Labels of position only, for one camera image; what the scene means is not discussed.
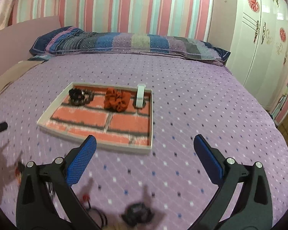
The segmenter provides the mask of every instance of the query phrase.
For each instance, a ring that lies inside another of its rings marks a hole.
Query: red flower sticker
[[[280,38],[282,42],[286,41],[286,32],[285,32],[285,29],[283,29],[282,27],[280,28]]]
[[[247,0],[250,5],[252,11],[259,12],[260,6],[257,0]]]

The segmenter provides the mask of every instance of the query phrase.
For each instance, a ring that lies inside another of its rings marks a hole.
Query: white tray frame
[[[113,87],[118,90],[129,90],[132,92],[137,92],[137,88],[131,88],[128,86],[113,86],[113,85],[100,85],[100,84],[92,84],[86,82],[72,82],[70,83],[57,97],[56,99],[48,106],[48,108],[44,111],[41,117],[36,122],[40,129],[44,132],[50,133],[52,135],[62,137],[63,139],[71,140],[74,142],[82,143],[86,137],[84,136],[76,136],[71,134],[67,131],[58,131],[55,129],[50,129],[46,127],[46,123],[50,120],[51,116],[57,110],[57,108],[62,104],[64,99],[68,95],[68,91],[72,89],[74,86],[88,86],[88,87],[95,87],[95,88],[108,88]],[[153,91],[151,89],[145,89],[144,92],[150,93],[150,131],[149,131],[149,141],[150,144],[147,147],[143,145],[127,145],[127,144],[119,144],[113,143],[109,141],[98,141],[97,140],[97,148],[105,149],[105,150],[112,150],[117,152],[128,152],[134,154],[149,154],[152,150],[153,145]]]

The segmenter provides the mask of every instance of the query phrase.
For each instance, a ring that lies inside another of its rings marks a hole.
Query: orange scrunchie
[[[105,109],[114,109],[123,112],[127,109],[131,94],[128,92],[118,92],[114,88],[108,88],[105,95]]]

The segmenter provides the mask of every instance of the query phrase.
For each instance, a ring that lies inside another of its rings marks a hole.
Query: white wardrobe
[[[285,0],[237,0],[231,55],[226,66],[267,110],[279,89],[287,43]]]

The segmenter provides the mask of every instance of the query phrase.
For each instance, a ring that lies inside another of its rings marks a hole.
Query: pillow
[[[154,34],[84,32],[63,27],[39,37],[30,53],[63,55],[71,53],[145,53],[223,63],[229,52],[209,43],[183,37]]]

